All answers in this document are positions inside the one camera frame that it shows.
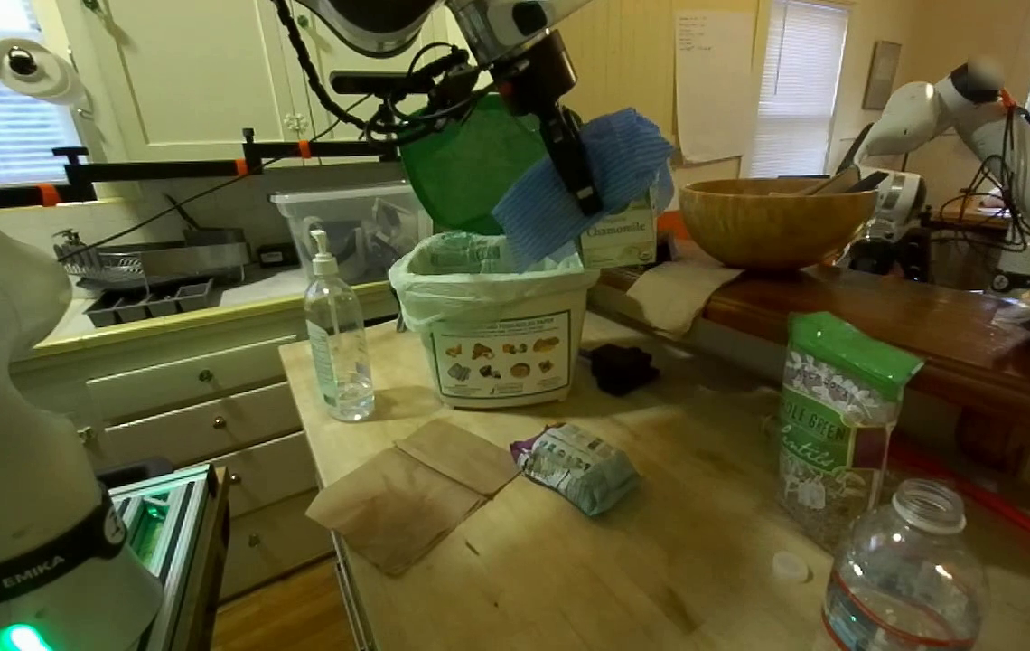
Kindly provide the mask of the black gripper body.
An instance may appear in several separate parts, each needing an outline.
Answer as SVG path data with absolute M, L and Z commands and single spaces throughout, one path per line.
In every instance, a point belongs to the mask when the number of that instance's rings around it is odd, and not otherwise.
M 481 67 L 511 108 L 553 108 L 576 87 L 576 69 L 556 32 L 513 45 L 487 37 Z

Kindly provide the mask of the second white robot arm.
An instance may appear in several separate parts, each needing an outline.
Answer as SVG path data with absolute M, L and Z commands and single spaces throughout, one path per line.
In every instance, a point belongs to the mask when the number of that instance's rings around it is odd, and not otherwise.
M 897 155 L 917 152 L 943 132 L 953 132 L 976 163 L 992 173 L 1011 213 L 999 273 L 1030 280 L 1030 115 L 1005 93 L 990 63 L 964 63 L 939 80 L 893 90 L 854 163 L 888 172 Z

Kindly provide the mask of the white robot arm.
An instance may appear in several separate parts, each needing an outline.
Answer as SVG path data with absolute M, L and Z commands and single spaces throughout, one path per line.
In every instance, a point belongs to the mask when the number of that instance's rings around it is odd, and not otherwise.
M 146 651 L 161 582 L 96 480 L 72 424 L 11 380 L 66 316 L 72 287 L 0 232 L 0 651 Z

